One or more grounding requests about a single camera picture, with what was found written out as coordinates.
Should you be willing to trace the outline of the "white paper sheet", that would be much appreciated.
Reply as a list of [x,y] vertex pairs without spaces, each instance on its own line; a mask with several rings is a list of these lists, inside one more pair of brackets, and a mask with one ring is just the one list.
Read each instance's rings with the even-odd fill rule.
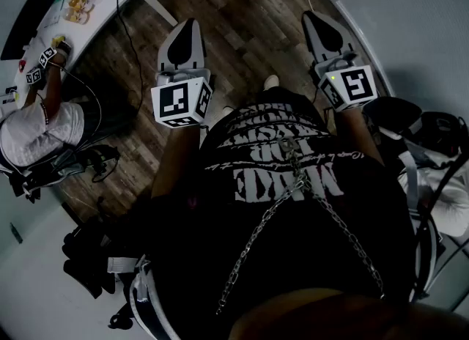
[[52,26],[59,22],[64,2],[65,0],[53,1],[53,4],[45,14],[45,17],[41,20],[39,26],[37,27],[37,31],[47,29],[49,26]]

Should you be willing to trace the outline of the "another person's forearm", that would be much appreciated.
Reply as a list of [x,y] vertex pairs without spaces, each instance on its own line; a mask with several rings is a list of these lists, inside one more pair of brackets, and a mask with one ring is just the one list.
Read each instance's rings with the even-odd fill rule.
[[43,100],[45,111],[49,119],[55,117],[61,104],[61,68],[64,67],[66,58],[61,53],[53,56],[49,62],[46,70],[46,96]]

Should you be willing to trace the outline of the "plastic bag of yellow snacks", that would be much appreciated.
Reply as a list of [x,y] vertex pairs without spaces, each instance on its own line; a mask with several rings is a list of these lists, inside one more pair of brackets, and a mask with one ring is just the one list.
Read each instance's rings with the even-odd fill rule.
[[94,4],[90,0],[65,0],[62,18],[71,23],[84,25],[89,20],[89,14]]

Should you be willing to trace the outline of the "person's left forearm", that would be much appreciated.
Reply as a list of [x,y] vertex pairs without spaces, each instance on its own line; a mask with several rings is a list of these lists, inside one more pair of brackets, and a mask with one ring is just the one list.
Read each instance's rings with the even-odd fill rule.
[[151,197],[169,195],[199,153],[200,126],[171,129],[152,184]]

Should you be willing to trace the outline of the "black printed t-shirt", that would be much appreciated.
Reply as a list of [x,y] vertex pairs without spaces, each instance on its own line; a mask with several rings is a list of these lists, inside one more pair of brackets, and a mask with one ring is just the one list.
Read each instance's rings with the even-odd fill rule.
[[281,87],[218,122],[151,204],[155,288],[180,340],[227,340],[244,313],[300,289],[408,299],[402,187]]

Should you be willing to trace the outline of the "person's right forearm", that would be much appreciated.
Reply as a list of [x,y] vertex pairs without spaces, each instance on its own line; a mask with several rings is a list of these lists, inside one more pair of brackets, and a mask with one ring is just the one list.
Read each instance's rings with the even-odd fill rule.
[[384,165],[360,108],[350,108],[335,113],[334,121],[340,138],[353,149],[374,158],[382,166]]

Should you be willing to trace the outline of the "white power adapter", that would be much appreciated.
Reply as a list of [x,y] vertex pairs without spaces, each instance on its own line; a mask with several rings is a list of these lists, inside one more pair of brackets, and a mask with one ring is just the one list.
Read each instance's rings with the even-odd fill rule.
[[5,90],[0,91],[0,106],[14,103],[18,98],[17,86],[7,87]]

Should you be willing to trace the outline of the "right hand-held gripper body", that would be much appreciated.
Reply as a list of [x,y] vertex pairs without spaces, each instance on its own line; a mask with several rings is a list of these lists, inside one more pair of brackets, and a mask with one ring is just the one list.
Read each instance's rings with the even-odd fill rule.
[[335,112],[362,107],[378,98],[372,68],[354,51],[314,65],[317,88]]

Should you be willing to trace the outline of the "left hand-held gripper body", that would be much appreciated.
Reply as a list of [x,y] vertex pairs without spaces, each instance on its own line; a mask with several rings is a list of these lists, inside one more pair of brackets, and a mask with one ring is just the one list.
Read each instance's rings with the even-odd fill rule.
[[201,124],[213,95],[209,81],[208,69],[159,72],[151,88],[155,121],[169,128]]

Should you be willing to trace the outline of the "black bag with white buckle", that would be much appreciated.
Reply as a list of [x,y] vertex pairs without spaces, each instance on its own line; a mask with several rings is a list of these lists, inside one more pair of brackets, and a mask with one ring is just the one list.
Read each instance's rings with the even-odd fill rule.
[[142,242],[135,227],[125,219],[115,221],[101,215],[89,218],[64,238],[62,251],[67,257],[63,270],[96,299],[103,292],[114,294],[116,281],[124,294],[135,273],[109,272],[110,258],[139,258]]

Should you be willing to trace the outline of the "white table leg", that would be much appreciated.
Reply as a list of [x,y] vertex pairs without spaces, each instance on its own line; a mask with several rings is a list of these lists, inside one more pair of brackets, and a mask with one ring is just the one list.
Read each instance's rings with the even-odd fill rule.
[[172,16],[172,14],[158,1],[158,0],[144,0],[151,8],[156,11],[165,21],[167,21],[171,26],[175,27],[178,22]]

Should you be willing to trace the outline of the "white cloth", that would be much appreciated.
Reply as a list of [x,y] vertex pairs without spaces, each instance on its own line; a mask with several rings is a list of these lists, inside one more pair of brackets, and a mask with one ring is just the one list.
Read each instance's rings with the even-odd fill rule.
[[[412,214],[419,212],[420,204],[429,208],[443,178],[461,157],[462,153],[449,158],[439,152],[420,148],[399,154],[404,168],[398,181]],[[469,160],[451,174],[429,212],[440,233],[452,237],[461,237],[466,233],[469,229]]]

